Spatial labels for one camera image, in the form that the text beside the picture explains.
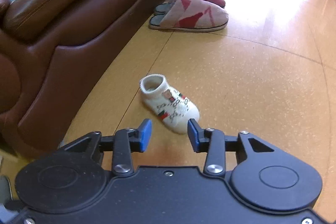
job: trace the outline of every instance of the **white baby shoe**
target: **white baby shoe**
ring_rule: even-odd
[[[140,80],[143,102],[154,111],[172,131],[187,133],[188,120],[197,122],[200,113],[197,107],[182,93],[169,86],[164,75],[148,75]]]

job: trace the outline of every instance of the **gray slipper sole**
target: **gray slipper sole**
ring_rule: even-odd
[[[217,27],[212,27],[212,28],[181,28],[181,27],[173,27],[173,28],[164,28],[160,26],[161,21],[163,20],[163,18],[165,17],[165,15],[156,15],[153,16],[150,20],[149,20],[149,27],[151,29],[169,29],[169,30],[180,30],[180,31],[188,31],[188,32],[214,32],[214,31],[218,31],[221,29],[224,29],[228,23],[228,21],[221,25],[221,26],[217,26]]]
[[[163,4],[160,4],[160,5],[157,5],[154,9],[154,15],[165,14],[166,12],[169,11],[170,5],[171,5],[170,3],[163,3]]]
[[[0,176],[0,203],[5,204],[12,199],[13,196],[9,179],[6,176]]]

